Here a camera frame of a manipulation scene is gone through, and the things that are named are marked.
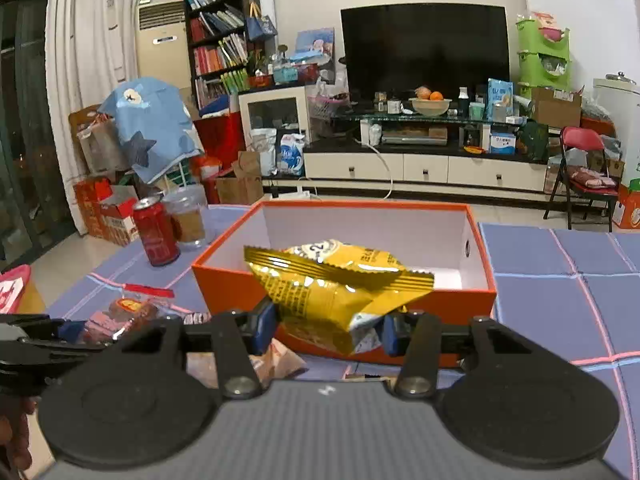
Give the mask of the left hand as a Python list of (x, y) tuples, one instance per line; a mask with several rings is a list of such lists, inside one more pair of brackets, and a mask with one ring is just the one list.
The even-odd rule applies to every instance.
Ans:
[(28, 416), (35, 413), (33, 398), (1, 397), (1, 446), (6, 450), (10, 464), (18, 471), (32, 466), (29, 451)]

